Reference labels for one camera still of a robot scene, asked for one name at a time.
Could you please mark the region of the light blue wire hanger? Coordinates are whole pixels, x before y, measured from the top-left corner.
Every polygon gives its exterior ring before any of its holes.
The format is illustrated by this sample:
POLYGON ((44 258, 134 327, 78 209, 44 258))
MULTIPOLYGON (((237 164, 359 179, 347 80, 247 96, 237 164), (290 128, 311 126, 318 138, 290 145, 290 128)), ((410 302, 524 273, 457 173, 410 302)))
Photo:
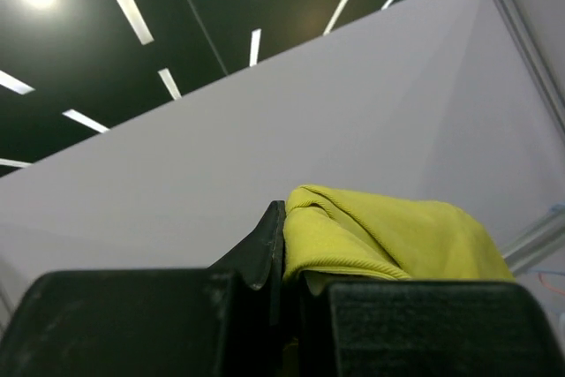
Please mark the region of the light blue wire hanger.
POLYGON ((565 209, 565 203, 564 202, 557 203, 557 204, 550 207, 550 210, 552 212, 557 212, 557 211, 561 211, 561 210, 564 210, 564 209, 565 209))

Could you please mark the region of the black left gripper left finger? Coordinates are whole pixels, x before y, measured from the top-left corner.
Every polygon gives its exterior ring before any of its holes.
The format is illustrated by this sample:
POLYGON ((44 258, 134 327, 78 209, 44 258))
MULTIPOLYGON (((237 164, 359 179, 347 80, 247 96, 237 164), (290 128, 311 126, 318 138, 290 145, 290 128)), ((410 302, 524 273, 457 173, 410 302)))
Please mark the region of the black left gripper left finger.
POLYGON ((230 278, 218 352, 222 376, 273 376, 281 355, 284 202, 210 269, 230 278))

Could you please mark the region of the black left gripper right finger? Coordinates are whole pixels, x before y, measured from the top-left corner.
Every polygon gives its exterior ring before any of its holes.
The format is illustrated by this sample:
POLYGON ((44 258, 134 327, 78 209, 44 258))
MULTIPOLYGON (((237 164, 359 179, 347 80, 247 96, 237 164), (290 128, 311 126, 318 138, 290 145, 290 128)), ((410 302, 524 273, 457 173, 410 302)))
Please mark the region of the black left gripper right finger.
POLYGON ((325 376, 331 366, 331 320, 325 276, 300 274, 298 295, 298 367, 300 376, 325 376))

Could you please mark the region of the yellow-green trousers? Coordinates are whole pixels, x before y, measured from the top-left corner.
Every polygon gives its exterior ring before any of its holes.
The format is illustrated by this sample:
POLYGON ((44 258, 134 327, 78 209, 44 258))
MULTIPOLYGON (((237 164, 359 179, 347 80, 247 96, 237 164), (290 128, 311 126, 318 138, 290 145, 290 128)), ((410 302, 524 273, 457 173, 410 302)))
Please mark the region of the yellow-green trousers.
POLYGON ((448 203, 302 185, 285 210, 288 283, 305 271, 383 280, 514 279, 485 228, 448 203))

